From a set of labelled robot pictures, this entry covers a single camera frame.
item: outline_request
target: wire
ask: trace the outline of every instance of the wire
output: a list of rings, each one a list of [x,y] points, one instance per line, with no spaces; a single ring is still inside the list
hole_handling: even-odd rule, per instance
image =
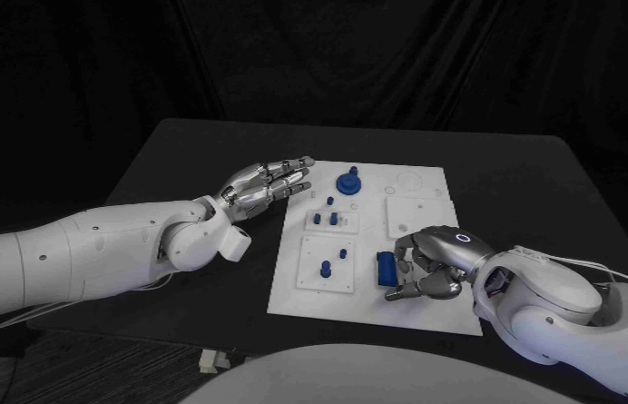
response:
[[[7,399],[10,387],[12,386],[12,380],[15,379],[15,372],[17,372],[17,357],[12,359],[12,371],[10,371],[8,382],[4,387],[4,393],[2,393],[2,398],[0,399],[0,404],[2,404]]]
[[[56,310],[61,309],[63,307],[67,307],[72,304],[76,304],[77,302],[80,302],[80,301],[54,302],[51,304],[47,304],[46,306],[40,306],[36,309],[27,311],[23,315],[18,315],[18,316],[15,316],[15,318],[11,318],[10,320],[5,320],[2,323],[0,323],[0,329],[2,329],[4,327],[8,327],[20,322],[24,322],[25,320],[30,320],[31,318],[36,318],[37,316],[41,316],[46,313],[50,313],[51,311],[56,311]]]
[[[167,274],[165,281],[161,284],[158,284],[157,286],[149,286],[149,285],[144,286],[142,288],[133,289],[133,291],[154,291],[155,289],[161,289],[171,279],[172,279],[172,274]]]
[[[579,261],[577,259],[566,259],[564,257],[551,256],[550,254],[545,254],[544,252],[530,250],[528,248],[521,247],[521,246],[517,246],[515,249],[517,248],[521,249],[521,252],[538,254],[540,256],[551,259],[553,261],[563,261],[564,263],[570,263],[571,265],[583,266],[584,268],[592,268],[593,270],[599,270],[602,272],[606,272],[612,281],[616,281],[615,275],[619,275],[625,280],[628,280],[628,275],[610,270],[607,268],[607,266],[603,265],[602,263],[597,263],[594,261]]]

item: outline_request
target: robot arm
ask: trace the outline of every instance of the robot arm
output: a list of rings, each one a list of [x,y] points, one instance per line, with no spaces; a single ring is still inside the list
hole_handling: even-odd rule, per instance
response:
[[[309,187],[314,160],[252,165],[216,196],[90,209],[0,235],[0,314],[48,302],[85,301],[193,271],[218,252],[239,261],[250,244],[233,222]]]
[[[427,227],[397,240],[401,272],[407,248],[430,273],[388,290],[387,301],[419,296],[446,300],[468,281],[473,312],[509,348],[535,363],[570,364],[628,396],[628,284],[593,286],[556,263],[561,258],[522,247],[495,253],[478,237],[452,227]]]

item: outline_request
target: blue object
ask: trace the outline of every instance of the blue object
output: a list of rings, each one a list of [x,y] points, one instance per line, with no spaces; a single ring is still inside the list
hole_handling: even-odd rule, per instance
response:
[[[377,253],[377,285],[396,288],[399,285],[396,279],[394,254],[388,251]]]
[[[329,261],[324,261],[321,266],[321,277],[324,279],[328,279],[329,275],[331,275],[331,263]]]
[[[360,181],[360,177],[357,176],[357,167],[350,167],[350,172],[342,174],[335,180],[335,188],[339,193],[345,195],[352,195],[362,189],[362,182]]]

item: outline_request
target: blue knob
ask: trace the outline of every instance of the blue knob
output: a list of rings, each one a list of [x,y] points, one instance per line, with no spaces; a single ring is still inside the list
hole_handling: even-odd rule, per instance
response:
[[[321,277],[324,279],[328,279],[329,275],[331,275],[331,263],[329,261],[324,261],[321,266]]]
[[[335,188],[344,195],[352,195],[362,188],[362,182],[357,176],[357,167],[350,167],[350,172],[342,174],[335,180]]]

